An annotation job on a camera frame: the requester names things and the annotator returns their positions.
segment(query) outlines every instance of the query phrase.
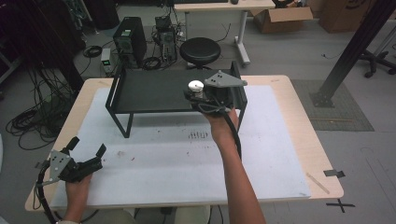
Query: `round stool seat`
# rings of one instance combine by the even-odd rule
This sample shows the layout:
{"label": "round stool seat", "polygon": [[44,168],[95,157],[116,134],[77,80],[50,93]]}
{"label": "round stool seat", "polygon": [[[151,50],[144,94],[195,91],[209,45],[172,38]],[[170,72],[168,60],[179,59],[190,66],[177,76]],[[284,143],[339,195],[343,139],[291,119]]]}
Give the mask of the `round stool seat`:
{"label": "round stool seat", "polygon": [[221,53],[218,43],[214,40],[195,37],[188,39],[180,46],[180,56],[188,63],[193,63],[197,68],[213,63]]}

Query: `gray mat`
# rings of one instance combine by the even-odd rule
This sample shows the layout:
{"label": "gray mat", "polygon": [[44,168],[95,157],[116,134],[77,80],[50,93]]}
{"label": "gray mat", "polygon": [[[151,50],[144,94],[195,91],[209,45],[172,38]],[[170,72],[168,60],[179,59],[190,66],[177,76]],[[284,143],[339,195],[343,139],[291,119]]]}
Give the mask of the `gray mat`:
{"label": "gray mat", "polygon": [[333,108],[314,107],[309,93],[318,92],[323,80],[292,80],[306,114],[317,131],[373,132],[374,128],[364,116],[358,104],[341,84],[335,92]]}

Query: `human arm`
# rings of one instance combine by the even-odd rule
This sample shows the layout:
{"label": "human arm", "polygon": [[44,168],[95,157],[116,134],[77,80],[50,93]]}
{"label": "human arm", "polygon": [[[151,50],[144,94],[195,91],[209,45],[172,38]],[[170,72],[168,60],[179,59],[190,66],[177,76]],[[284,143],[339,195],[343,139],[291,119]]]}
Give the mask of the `human arm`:
{"label": "human arm", "polygon": [[67,209],[64,221],[77,223],[81,221],[82,214],[87,206],[91,179],[92,175],[88,175],[77,183],[66,182]]}
{"label": "human arm", "polygon": [[[223,161],[230,223],[265,223],[256,194],[237,153],[229,125],[224,118],[205,116],[210,122],[212,137],[218,145]],[[235,109],[229,113],[229,117],[234,126],[238,127]]]}

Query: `desk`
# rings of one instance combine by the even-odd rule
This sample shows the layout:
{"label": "desk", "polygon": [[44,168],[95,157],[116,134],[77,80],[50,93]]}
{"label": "desk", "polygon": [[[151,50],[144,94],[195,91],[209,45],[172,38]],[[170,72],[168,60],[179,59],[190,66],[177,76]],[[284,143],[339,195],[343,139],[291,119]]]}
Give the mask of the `desk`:
{"label": "desk", "polygon": [[[272,87],[311,191],[309,199],[342,197],[344,191],[337,177],[327,177],[323,173],[325,170],[331,170],[332,166],[289,78],[285,76],[243,76],[242,79],[246,80],[249,85],[270,85]],[[54,148],[62,149],[72,137],[78,134],[80,125],[90,108],[96,90],[109,88],[112,80],[112,78],[93,78],[85,82],[54,144]],[[46,197],[49,202],[56,188],[57,184],[45,187]],[[33,198],[32,192],[25,204],[25,209],[28,211],[33,211]]]}
{"label": "desk", "polygon": [[241,13],[241,24],[239,27],[239,35],[235,37],[236,46],[239,49],[239,53],[242,57],[242,65],[245,67],[250,64],[250,59],[248,57],[247,51],[244,46],[244,32],[245,25],[248,17],[248,10],[251,9],[268,9],[275,7],[275,4],[271,0],[239,0],[237,5],[233,5],[230,2],[228,3],[209,3],[209,4],[176,4],[176,11],[184,11],[185,12],[185,20],[186,20],[186,38],[188,34],[188,17],[189,12],[191,11],[216,11],[216,10],[242,10]]}

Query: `human hand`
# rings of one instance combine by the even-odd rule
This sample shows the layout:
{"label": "human hand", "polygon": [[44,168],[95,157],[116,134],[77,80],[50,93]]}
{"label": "human hand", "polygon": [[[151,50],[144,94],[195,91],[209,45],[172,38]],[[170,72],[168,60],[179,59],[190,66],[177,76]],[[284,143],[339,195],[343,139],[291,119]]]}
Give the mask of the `human hand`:
{"label": "human hand", "polygon": [[[229,146],[235,145],[233,139],[233,132],[230,129],[227,121],[224,117],[213,117],[204,114],[204,116],[209,120],[213,140],[218,145],[219,149],[228,148]],[[235,129],[238,129],[238,117],[236,116],[236,111],[233,108],[229,113],[231,121]]]}
{"label": "human hand", "polygon": [[64,220],[79,223],[87,206],[92,175],[85,176],[80,182],[66,182],[67,210]]}

